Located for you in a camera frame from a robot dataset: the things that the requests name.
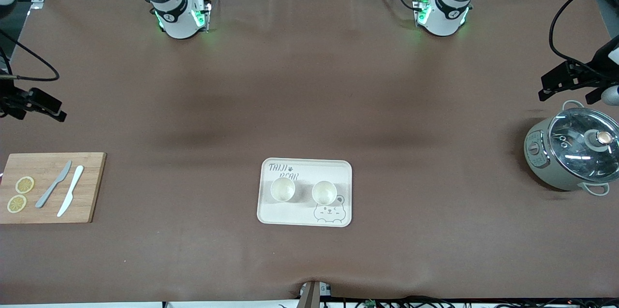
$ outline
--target brown table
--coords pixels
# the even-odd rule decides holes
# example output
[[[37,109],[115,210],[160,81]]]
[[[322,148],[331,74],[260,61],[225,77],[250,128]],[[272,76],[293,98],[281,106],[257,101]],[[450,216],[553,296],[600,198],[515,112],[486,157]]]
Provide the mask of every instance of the brown table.
[[[65,123],[4,119],[11,152],[108,153],[91,224],[0,227],[0,303],[334,295],[619,295],[619,185],[553,191],[524,134],[584,90],[537,100],[560,62],[565,0],[473,0],[456,35],[398,0],[219,0],[210,33],[175,41],[143,0],[46,0],[22,42],[62,78]],[[608,41],[577,0],[557,48]],[[49,74],[19,52],[14,70]],[[593,106],[611,116],[619,108]],[[265,158],[347,160],[343,229],[261,224]]]

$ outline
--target bear drawing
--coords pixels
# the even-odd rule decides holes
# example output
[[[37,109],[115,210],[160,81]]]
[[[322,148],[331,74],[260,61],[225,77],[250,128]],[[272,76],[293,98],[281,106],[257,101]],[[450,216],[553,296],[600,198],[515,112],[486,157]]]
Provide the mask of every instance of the bear drawing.
[[[343,208],[344,197],[338,195],[336,200],[329,205],[316,204],[314,209],[314,217],[316,220],[323,220],[324,222],[342,222],[346,218],[346,211]]]

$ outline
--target electric pot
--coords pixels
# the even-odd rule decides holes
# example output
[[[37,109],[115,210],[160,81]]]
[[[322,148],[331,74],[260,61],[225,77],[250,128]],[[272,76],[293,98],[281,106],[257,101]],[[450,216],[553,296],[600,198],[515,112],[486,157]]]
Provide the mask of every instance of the electric pot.
[[[566,108],[572,103],[576,107]],[[529,130],[524,155],[541,180],[557,189],[584,189],[595,196],[619,178],[619,125],[602,112],[566,101],[562,111]],[[591,187],[602,187],[596,193]]]

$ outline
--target white knife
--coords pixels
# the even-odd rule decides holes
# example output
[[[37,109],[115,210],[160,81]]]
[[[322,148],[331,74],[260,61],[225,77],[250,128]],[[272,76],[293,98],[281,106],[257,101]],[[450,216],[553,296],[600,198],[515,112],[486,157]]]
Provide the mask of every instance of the white knife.
[[[64,180],[64,178],[68,175],[69,169],[71,169],[71,163],[72,163],[71,161],[67,162],[67,164],[64,166],[64,169],[62,169],[60,174],[58,174],[58,177],[56,177],[56,180],[54,180],[51,186],[49,186],[45,194],[39,198],[39,200],[37,201],[37,204],[35,204],[35,207],[40,209],[41,207],[45,205],[45,202],[47,202],[47,199],[51,195],[51,192],[55,189],[56,185],[58,185],[58,183],[61,183]]]
[[[64,198],[64,202],[62,202],[62,206],[58,211],[57,217],[62,216],[65,211],[69,208],[69,205],[73,201],[73,190],[75,189],[75,185],[77,185],[77,181],[79,181],[80,176],[82,176],[82,172],[84,171],[83,165],[78,165],[75,168],[75,174],[73,174],[73,180],[71,180],[71,186],[69,187],[69,191],[67,192],[67,196]]]

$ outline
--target white cup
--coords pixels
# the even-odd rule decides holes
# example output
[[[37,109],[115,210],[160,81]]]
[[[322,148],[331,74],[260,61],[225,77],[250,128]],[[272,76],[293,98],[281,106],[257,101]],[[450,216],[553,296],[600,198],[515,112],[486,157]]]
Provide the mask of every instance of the white cup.
[[[271,184],[271,195],[277,202],[287,202],[295,195],[295,183],[287,177],[277,178]]]
[[[314,198],[314,202],[320,205],[329,205],[336,200],[338,189],[329,181],[321,181],[311,189],[311,196]]]

